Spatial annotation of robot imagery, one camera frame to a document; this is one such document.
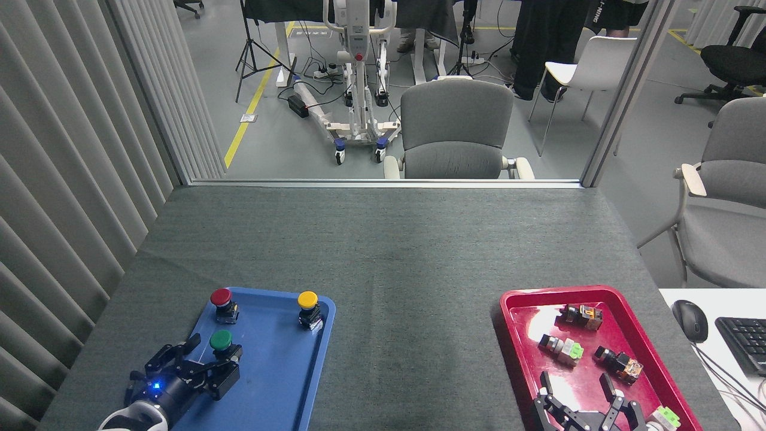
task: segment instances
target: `black keyboard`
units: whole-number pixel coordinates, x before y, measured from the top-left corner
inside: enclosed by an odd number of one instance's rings
[[[742,371],[766,377],[766,319],[719,317],[715,326]]]

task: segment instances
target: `red button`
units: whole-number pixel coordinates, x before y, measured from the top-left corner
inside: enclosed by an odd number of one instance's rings
[[[231,291],[228,289],[218,289],[210,295],[210,302],[216,307],[223,307],[231,301]]]

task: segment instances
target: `gray tablecloth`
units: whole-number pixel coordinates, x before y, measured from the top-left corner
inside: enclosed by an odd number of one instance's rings
[[[593,189],[209,186],[173,192],[40,431],[96,429],[225,286],[336,303],[311,430],[521,430],[500,295],[592,284],[622,291],[704,429],[738,428]]]

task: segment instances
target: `computer mouse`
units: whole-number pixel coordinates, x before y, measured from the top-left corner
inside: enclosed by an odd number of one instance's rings
[[[708,339],[708,318],[697,304],[679,299],[670,309],[689,341],[702,343]]]

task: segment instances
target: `light stand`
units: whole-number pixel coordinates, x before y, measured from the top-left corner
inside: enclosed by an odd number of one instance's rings
[[[460,71],[465,71],[466,75],[471,76],[468,67],[463,63],[463,49],[466,44],[473,43],[473,34],[470,31],[471,21],[476,16],[476,7],[479,0],[463,0],[463,26],[460,28],[460,46],[457,52],[457,63],[447,72],[448,75],[459,75]]]
[[[250,26],[247,24],[247,10],[244,7],[245,0],[240,0],[240,7],[242,7],[242,20],[244,21],[244,31],[247,34],[247,40],[244,42],[244,48],[242,48],[242,54],[240,54],[239,61],[237,62],[237,67],[234,68],[235,71],[239,70],[240,64],[242,65],[242,71],[240,72],[240,82],[237,86],[237,96],[234,98],[234,102],[239,102],[239,93],[242,89],[242,81],[245,80],[245,78],[248,78],[258,72],[262,71],[268,71],[269,69],[274,69],[275,67],[284,67],[290,72],[290,77],[288,79],[293,78],[293,70],[295,69],[295,61],[293,61],[293,64],[290,66],[285,65],[282,61],[280,61],[279,58],[274,57],[269,50],[264,48],[263,46],[259,45],[251,36],[250,36]],[[253,18],[255,21],[255,25],[258,25],[258,20]],[[262,67],[258,68],[258,66],[255,64],[255,51],[253,50],[253,46],[257,47],[261,51],[268,54],[269,57],[274,59],[274,61],[277,62],[277,64],[274,64],[272,66],[268,67]],[[250,57],[250,63],[247,62],[247,57]],[[245,67],[249,68],[250,71],[245,73]]]

